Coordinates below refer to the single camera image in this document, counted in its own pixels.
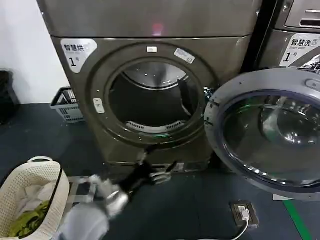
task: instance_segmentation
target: washing machine door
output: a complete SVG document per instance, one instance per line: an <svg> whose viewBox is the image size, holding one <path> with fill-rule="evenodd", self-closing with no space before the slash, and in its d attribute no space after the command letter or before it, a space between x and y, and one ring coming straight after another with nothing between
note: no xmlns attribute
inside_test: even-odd
<svg viewBox="0 0 320 240"><path fill-rule="evenodd" d="M242 74L210 98L205 131L220 159L274 194L320 200L320 75L278 68Z"/></svg>

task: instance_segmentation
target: circular door rim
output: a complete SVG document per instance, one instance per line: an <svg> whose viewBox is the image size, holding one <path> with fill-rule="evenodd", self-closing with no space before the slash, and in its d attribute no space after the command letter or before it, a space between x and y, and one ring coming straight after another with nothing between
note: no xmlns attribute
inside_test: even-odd
<svg viewBox="0 0 320 240"><path fill-rule="evenodd" d="M221 86L210 98L204 113L208 141L218 157L235 173L251 184L280 196L309 201L320 201L320 183L310 187L289 187L267 181L245 168L229 156L221 135L221 118L233 104L252 95L283 94L307 100L320 109L320 92L306 85L306 80L320 84L320 75L292 69L275 68L245 73Z"/></svg>
<svg viewBox="0 0 320 240"><path fill-rule="evenodd" d="M148 46L157 47L157 52L147 52L146 50ZM87 85L87 88L89 88L90 91L86 93L86 101L88 106L90 106L89 109L97 124L100 124L104 130L108 131L115 138L139 145L168 145L171 143L176 145L177 141L179 143L184 143L185 141L194 138L195 135L201 133L203 131L203 124L200 119L196 120L195 117L197 116L196 114L200 115L200 113L203 113L206 107L204 93L203 99L200 97L199 108L197 109L196 114L190 119L190 124L182 129L172 131L171 135L162 138L138 135L132 129L123 127L123 124L119 124L120 121L114 116L112 110L109 111L109 99L106 99L105 89L109 89L111 87L116 76L119 73L122 73L126 67L138 63L152 61L172 64L173 66L183 70L187 75L194 77L199 91L200 88L203 89L203 87L215 87L213 84L217 84L217 81L215 75L212 73L212 69L199 57L196 57L192 64L190 64L175 56L174 53L178 48L179 47L167 43L143 42L123 47L113 52L111 55L107 55L101 59L95 66L95 71L92 72L90 76L90 80ZM101 99L103 103L106 103L108 107L104 106L104 113L96 114L97 112L95 111L92 103L93 98Z"/></svg>

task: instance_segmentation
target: number 1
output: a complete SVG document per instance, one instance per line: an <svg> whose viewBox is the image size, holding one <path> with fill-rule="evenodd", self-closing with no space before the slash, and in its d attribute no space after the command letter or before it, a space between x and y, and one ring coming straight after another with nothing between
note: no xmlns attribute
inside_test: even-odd
<svg viewBox="0 0 320 240"><path fill-rule="evenodd" d="M284 60L284 62L289 62L289 57L290 57L291 52L288 52L286 54L286 59Z"/></svg>
<svg viewBox="0 0 320 240"><path fill-rule="evenodd" d="M71 61L71 67L76 67L75 63L74 63L74 60L72 59L72 57L69 58L70 61Z"/></svg>

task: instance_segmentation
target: green floor line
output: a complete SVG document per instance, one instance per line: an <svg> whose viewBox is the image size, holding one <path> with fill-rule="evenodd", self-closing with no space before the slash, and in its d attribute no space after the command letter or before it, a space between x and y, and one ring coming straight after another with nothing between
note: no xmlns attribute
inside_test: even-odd
<svg viewBox="0 0 320 240"><path fill-rule="evenodd" d="M296 229L298 230L302 240L312 240L311 234L308 231L306 225L302 221L301 217L299 216L297 209L295 208L292 200L283 200L282 201L286 210L288 211Z"/></svg>

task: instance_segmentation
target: white laundry basket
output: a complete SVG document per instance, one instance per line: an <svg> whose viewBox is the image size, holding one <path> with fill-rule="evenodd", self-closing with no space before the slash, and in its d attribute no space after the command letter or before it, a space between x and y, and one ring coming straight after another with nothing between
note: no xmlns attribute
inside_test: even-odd
<svg viewBox="0 0 320 240"><path fill-rule="evenodd" d="M48 212L40 227L24 240L50 240L58 230L69 195L69 180L60 164L46 156L36 156L18 166L0 188L0 240L18 240L7 237L16 218L20 190L32 185L46 185L57 181Z"/></svg>

